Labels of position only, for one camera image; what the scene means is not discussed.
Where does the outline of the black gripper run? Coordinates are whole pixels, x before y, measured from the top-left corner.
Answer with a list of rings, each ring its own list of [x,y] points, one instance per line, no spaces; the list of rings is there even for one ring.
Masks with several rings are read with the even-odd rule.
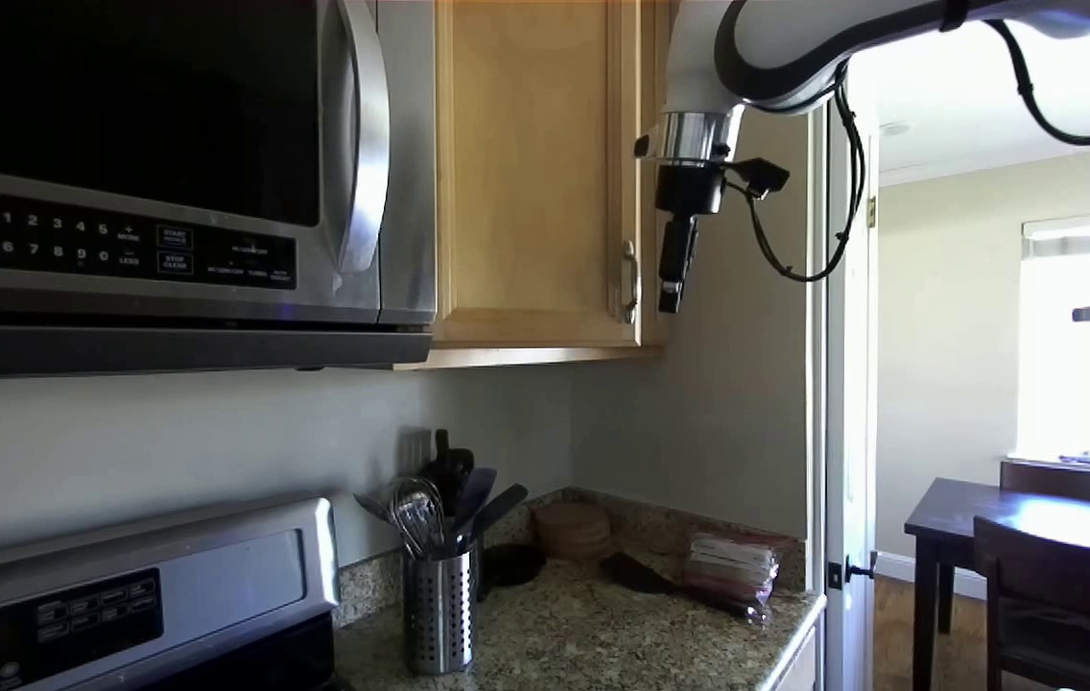
[[[682,305],[682,278],[696,254],[700,219],[723,205],[719,164],[663,164],[658,178],[658,209],[667,214],[660,249],[660,295],[658,313],[674,315]]]

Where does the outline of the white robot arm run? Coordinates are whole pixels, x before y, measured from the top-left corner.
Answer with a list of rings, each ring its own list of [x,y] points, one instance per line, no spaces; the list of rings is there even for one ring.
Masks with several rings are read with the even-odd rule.
[[[1090,0],[678,0],[663,68],[663,139],[648,136],[639,155],[658,155],[658,209],[667,214],[660,249],[660,299],[672,315],[682,299],[700,242],[700,219],[723,212],[726,178],[737,163],[747,109],[795,114],[838,101],[852,173],[863,173],[861,131],[845,98],[848,58],[928,31],[985,23],[1010,50],[1017,98],[1056,141],[1090,148],[1090,136],[1061,131],[1035,103],[1025,53],[1010,20],[1053,40],[1090,34]]]

